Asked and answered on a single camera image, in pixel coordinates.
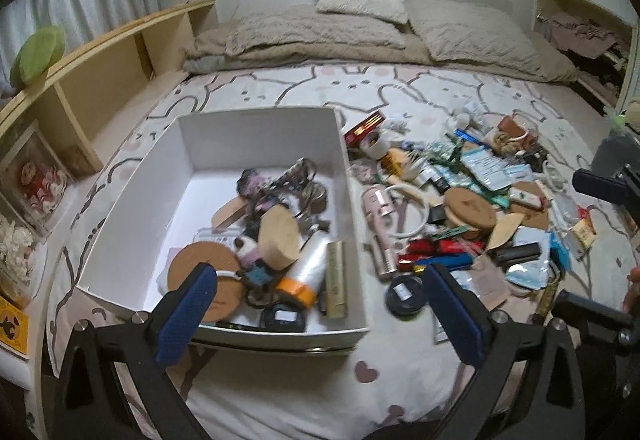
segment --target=white box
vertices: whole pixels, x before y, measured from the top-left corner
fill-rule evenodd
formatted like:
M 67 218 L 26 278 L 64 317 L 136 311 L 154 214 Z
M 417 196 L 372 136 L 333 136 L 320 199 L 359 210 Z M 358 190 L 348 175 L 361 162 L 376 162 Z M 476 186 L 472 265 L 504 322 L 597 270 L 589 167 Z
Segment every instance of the white box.
M 349 191 L 346 147 L 329 108 L 192 113 L 167 128 L 131 176 L 95 240 L 78 287 L 119 317 L 160 301 L 156 279 L 168 251 L 191 243 L 217 209 L 236 196 L 242 170 L 281 175 L 301 157 L 318 166 L 327 187 L 331 234 L 344 241 L 347 316 L 307 313 L 304 333 L 276 334 L 201 325 L 194 341 L 256 351 L 348 352 L 368 331 Z M 257 324 L 242 305 L 230 321 Z

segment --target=curtain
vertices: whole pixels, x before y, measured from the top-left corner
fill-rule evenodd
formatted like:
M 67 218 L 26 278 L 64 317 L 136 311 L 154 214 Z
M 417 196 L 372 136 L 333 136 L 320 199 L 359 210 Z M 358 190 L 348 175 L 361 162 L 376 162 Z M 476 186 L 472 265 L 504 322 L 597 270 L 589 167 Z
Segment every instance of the curtain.
M 69 53 L 159 8 L 158 0 L 13 0 L 0 10 L 0 82 L 9 80 L 15 56 L 38 27 L 63 26 Z

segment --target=hanging clothes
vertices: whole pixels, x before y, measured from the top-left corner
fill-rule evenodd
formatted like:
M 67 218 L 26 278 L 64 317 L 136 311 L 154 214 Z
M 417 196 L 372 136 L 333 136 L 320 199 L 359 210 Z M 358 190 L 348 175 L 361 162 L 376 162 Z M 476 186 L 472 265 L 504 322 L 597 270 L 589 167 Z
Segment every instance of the hanging clothes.
M 596 59 L 618 43 L 615 33 L 582 21 L 567 13 L 554 14 L 543 26 L 547 41 L 558 50 L 573 50 L 585 58 Z

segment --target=pink hair trimmer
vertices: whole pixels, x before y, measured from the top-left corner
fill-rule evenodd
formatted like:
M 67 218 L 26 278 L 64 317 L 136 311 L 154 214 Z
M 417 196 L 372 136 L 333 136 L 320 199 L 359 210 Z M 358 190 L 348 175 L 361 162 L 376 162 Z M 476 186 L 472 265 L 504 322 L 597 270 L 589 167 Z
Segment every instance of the pink hair trimmer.
M 380 279 L 390 279 L 397 271 L 398 252 L 386 232 L 384 218 L 396 212 L 391 197 L 383 185 L 371 186 L 362 194 L 362 204 L 367 220 L 376 232 L 376 240 L 382 254 L 382 264 L 376 266 Z

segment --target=framed picture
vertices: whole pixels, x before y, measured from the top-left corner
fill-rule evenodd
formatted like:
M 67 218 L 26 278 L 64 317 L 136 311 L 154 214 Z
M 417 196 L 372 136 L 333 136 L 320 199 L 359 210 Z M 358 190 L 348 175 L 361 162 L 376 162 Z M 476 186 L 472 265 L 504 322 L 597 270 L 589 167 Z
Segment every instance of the framed picture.
M 34 121 L 0 161 L 2 202 L 41 238 L 53 230 L 65 192 L 73 179 Z

